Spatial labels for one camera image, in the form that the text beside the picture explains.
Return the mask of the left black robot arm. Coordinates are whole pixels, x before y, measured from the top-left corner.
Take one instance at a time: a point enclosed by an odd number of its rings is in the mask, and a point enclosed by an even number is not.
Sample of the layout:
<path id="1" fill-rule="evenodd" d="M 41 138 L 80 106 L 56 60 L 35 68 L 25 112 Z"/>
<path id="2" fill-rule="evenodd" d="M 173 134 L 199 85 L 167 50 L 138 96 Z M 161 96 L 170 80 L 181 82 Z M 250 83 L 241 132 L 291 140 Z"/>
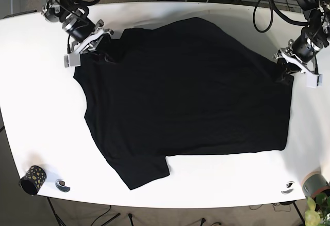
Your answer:
<path id="1" fill-rule="evenodd" d="M 294 26 L 300 26 L 301 33 L 296 40 L 289 40 L 285 48 L 279 49 L 274 60 L 280 68 L 277 80 L 287 84 L 290 75 L 300 72 L 307 76 L 307 86 L 316 88 L 322 84 L 317 54 L 329 47 L 329 0 L 296 0 L 305 21 L 292 20 L 284 15 L 274 0 L 268 0 L 270 19 L 278 15 L 282 20 Z"/>

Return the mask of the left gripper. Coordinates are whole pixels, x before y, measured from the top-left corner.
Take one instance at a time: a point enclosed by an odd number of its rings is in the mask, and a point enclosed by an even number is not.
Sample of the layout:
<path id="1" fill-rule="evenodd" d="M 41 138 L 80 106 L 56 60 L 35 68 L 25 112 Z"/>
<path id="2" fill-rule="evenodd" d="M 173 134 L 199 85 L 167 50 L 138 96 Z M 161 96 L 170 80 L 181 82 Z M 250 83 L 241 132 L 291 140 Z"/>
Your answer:
<path id="1" fill-rule="evenodd" d="M 300 72 L 306 74 L 307 87 L 321 86 L 322 74 L 319 73 L 316 55 L 322 48 L 313 42 L 289 42 L 286 48 L 281 48 L 273 57 L 279 66 L 276 81 L 288 85 L 293 81 L 292 74 Z"/>

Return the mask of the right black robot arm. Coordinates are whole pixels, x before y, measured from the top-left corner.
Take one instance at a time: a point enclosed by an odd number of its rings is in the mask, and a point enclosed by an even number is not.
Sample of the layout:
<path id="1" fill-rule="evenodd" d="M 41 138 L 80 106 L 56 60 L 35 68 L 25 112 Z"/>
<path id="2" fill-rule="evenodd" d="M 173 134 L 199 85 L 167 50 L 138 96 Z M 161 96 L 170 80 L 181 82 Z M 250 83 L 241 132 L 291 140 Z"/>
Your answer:
<path id="1" fill-rule="evenodd" d="M 111 43 L 112 29 L 105 29 L 103 20 L 93 23 L 89 18 L 89 7 L 100 0 L 44 0 L 41 13 L 49 22 L 59 22 L 68 34 L 67 54 L 64 66 L 79 67 L 82 55 L 95 55 L 99 61 L 115 63 L 107 50 Z"/>

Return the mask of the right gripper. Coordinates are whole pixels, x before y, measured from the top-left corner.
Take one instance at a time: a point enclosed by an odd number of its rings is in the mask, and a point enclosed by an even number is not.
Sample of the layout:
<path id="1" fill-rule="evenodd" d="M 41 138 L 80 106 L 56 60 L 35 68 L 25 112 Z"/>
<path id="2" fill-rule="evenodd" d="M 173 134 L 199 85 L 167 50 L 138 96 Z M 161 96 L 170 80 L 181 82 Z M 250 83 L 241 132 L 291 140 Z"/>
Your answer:
<path id="1" fill-rule="evenodd" d="M 64 55 L 64 66 L 66 68 L 81 66 L 81 57 L 84 54 L 96 54 L 105 61 L 110 61 L 111 57 L 104 50 L 106 40 L 110 40 L 113 35 L 112 29 L 97 27 L 83 42 L 73 41 L 68 45 L 68 53 Z"/>

